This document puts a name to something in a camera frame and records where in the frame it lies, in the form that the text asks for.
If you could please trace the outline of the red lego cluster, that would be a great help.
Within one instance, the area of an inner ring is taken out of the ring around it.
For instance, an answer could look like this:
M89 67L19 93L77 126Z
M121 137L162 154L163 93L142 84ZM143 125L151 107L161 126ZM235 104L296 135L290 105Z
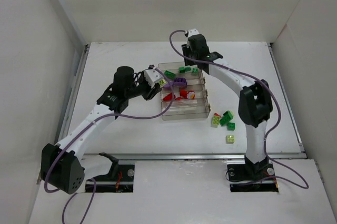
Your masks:
M180 95L175 97L175 100L182 100L182 99L188 99L189 92L186 90L180 90Z

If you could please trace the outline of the green stepped lego brick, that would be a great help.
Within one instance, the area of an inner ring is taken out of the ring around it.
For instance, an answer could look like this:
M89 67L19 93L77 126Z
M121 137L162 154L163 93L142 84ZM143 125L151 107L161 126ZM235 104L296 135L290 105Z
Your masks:
M185 73L185 67L179 67L178 73L179 74Z

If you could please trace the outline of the purple lotus lego brick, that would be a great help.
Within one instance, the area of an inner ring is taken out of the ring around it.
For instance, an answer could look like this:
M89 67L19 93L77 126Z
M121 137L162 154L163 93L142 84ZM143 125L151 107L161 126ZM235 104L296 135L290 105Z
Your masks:
M183 77L176 77L173 80L173 86L178 88L185 88L187 86L187 80Z

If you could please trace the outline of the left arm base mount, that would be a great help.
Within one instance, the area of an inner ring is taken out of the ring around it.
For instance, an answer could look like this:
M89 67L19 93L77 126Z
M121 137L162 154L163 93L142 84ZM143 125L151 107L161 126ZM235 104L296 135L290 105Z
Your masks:
M85 192L94 191L93 178L96 181L96 193L132 193L134 190L135 163L119 161L116 157L101 152L95 156L96 164L89 168L89 177L85 183Z

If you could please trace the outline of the green and lime brick top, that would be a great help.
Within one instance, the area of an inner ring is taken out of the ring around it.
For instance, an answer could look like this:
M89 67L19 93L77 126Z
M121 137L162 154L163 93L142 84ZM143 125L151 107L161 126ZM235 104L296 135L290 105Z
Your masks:
M161 79L159 82L158 82L159 86L161 88L163 88L166 84L167 84L167 81L165 79Z

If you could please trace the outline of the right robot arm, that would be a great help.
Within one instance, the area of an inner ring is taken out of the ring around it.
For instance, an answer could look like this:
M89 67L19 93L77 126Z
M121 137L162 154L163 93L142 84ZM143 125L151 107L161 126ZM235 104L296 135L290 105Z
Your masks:
M197 30L186 33L182 45L185 64L199 69L224 83L239 98L238 115L246 128L247 149L244 163L228 165L230 181L258 180L267 170L269 160L264 150L267 121L273 110L268 83L239 73L218 52L210 52L206 39Z

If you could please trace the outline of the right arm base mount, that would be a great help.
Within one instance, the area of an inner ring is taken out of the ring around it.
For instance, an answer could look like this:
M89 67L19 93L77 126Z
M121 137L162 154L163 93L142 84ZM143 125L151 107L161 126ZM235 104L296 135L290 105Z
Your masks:
M227 164L226 179L230 192L279 192L273 165L251 174L245 164Z

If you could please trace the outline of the red rectangular lego brick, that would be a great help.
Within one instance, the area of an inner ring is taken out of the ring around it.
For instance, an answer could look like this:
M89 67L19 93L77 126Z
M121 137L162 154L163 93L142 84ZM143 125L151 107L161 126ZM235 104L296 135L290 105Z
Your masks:
M176 96L173 93L169 93L163 98L163 101L171 101L172 99L174 100L175 98Z

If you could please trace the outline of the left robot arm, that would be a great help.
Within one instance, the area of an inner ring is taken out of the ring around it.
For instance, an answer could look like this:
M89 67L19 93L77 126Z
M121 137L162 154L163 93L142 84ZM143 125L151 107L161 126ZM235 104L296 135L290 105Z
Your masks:
M86 181L97 176L114 176L118 159L100 153L85 158L90 144L119 117L130 99L141 96L151 100L162 90L164 74L156 67L135 73L128 66L119 67L113 82L103 91L86 118L65 138L56 144L47 144L42 150L41 179L47 193L63 191L69 195L82 190Z

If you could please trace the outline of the red flower lego brick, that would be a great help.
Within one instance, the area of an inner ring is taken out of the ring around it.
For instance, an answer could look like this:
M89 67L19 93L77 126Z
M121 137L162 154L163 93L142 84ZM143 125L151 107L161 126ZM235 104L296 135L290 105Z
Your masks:
M187 93L186 93L186 98L187 99L194 99L195 98L195 91L188 91Z

